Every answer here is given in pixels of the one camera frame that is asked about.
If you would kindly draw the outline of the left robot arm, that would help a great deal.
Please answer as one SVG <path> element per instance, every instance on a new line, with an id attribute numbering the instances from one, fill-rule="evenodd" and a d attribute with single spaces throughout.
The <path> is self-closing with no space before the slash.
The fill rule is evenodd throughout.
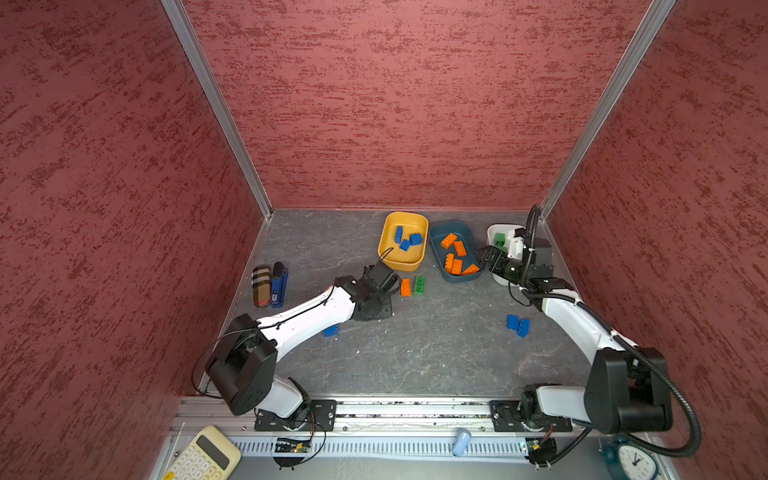
<path id="1" fill-rule="evenodd" d="M 205 372 L 233 415 L 265 411 L 297 429 L 309 420 L 311 399 L 297 381 L 278 376 L 276 365 L 330 327 L 389 317 L 400 283 L 379 261 L 361 277 L 337 277 L 318 296 L 275 316 L 240 315 L 216 342 Z"/>

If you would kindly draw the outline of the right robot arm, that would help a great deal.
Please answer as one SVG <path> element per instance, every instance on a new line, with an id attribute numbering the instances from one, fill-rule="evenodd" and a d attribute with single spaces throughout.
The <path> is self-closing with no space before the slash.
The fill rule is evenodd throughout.
<path id="1" fill-rule="evenodd" d="M 653 348 L 640 348 L 597 318 L 566 280 L 553 275 L 549 260 L 522 248 L 519 258 L 496 246 L 476 251 L 480 266 L 518 287 L 529 302 L 553 320 L 590 361 L 586 385 L 533 384 L 518 404 L 520 421 L 543 429 L 552 418 L 566 418 L 601 433 L 667 431 L 673 424 L 670 387 L 644 365 L 667 372 Z"/>

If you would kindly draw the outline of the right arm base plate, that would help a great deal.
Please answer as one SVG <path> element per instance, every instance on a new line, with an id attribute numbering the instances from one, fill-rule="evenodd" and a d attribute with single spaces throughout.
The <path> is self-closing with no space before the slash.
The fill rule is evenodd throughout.
<path id="1" fill-rule="evenodd" d="M 569 419 L 544 414 L 538 407 L 521 406 L 519 400 L 492 400 L 490 418 L 497 433 L 566 433 Z"/>

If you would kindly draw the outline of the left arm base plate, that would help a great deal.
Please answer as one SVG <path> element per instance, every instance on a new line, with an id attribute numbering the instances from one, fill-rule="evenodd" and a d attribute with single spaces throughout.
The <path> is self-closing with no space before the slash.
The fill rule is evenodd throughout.
<path id="1" fill-rule="evenodd" d="M 312 428 L 320 432 L 334 429 L 338 402 L 333 399 L 315 399 L 304 401 L 287 418 L 272 412 L 257 410 L 254 423 L 255 431 L 264 432 L 309 432 Z"/>

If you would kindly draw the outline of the orange small lego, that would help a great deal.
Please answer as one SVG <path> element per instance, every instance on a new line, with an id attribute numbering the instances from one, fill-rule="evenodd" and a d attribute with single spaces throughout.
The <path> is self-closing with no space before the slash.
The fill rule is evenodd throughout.
<path id="1" fill-rule="evenodd" d="M 463 261 L 461 259 L 454 259 L 451 265 L 450 273 L 454 276 L 460 276 L 463 272 Z"/>

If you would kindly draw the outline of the blue lego pair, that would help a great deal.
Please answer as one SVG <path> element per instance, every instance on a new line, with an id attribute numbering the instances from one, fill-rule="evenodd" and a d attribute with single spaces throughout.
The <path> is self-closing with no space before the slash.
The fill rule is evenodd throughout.
<path id="1" fill-rule="evenodd" d="M 521 318 L 516 315 L 508 315 L 506 318 L 506 327 L 522 338 L 529 334 L 530 325 L 531 321 L 528 318 Z"/>

